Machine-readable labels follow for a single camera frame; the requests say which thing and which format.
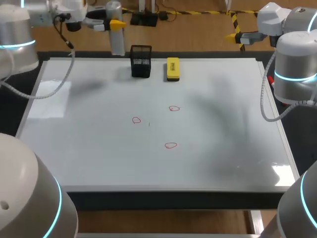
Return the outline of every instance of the white table surface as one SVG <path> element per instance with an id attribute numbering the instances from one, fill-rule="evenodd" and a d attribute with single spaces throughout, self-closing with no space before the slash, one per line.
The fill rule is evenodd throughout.
<path id="1" fill-rule="evenodd" d="M 34 94 L 52 91 L 69 63 L 45 62 Z M 282 124 L 261 116 L 262 63 L 181 59 L 179 82 L 165 81 L 164 64 L 152 59 L 151 77 L 135 79 L 129 59 L 77 59 L 55 96 L 29 103 L 17 137 L 66 191 L 270 192 L 294 182 Z"/>

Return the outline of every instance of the red marker drawing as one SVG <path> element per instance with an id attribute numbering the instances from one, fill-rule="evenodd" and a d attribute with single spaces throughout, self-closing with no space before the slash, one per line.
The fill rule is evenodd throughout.
<path id="1" fill-rule="evenodd" d="M 169 110 L 170 110 L 171 112 L 176 112 L 176 111 L 179 111 L 179 110 L 180 110 L 180 107 L 178 107 L 178 106 L 170 106 L 170 107 L 169 107 Z"/>
<path id="2" fill-rule="evenodd" d="M 133 124 L 135 124 L 135 123 L 140 123 L 140 122 L 141 122 L 141 119 L 139 119 L 138 117 L 133 117 L 133 118 L 132 118 L 132 122 L 133 122 Z"/>
<path id="3" fill-rule="evenodd" d="M 176 146 L 177 146 L 177 143 L 174 143 L 174 142 L 170 142 L 170 143 L 165 144 L 166 149 L 173 149 Z"/>

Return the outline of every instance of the hazard tape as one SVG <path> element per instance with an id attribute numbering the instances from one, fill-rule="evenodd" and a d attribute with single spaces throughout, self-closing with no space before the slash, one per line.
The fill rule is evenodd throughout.
<path id="1" fill-rule="evenodd" d="M 131 10 L 127 8 L 122 8 L 123 13 L 135 13 L 138 12 L 137 10 Z M 204 14 L 239 14 L 239 13 L 249 13 L 249 14 L 254 14 L 258 15 L 259 11 L 164 11 L 167 12 L 167 14 L 173 14 L 173 15 L 204 15 Z"/>
<path id="2" fill-rule="evenodd" d="M 235 12 L 231 12 L 230 15 L 231 15 L 232 23 L 233 23 L 234 30 L 235 30 L 236 34 L 241 34 L 241 30 L 240 30 L 240 27 L 238 25 L 237 14 Z M 239 44 L 239 48 L 240 48 L 241 52 L 246 51 L 244 44 Z"/>

